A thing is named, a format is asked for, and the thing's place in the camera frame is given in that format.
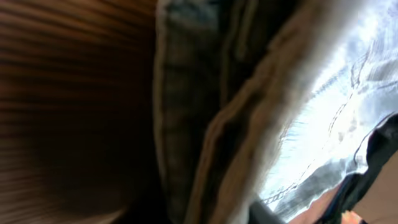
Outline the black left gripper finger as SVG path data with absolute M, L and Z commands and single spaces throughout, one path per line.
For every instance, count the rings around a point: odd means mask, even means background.
M 285 224 L 262 202 L 254 202 L 249 208 L 248 224 Z

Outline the light blue denim shorts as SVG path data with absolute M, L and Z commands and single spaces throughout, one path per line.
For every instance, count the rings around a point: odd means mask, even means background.
M 159 1 L 154 137 L 172 223 L 283 222 L 368 169 L 397 115 L 397 2 Z

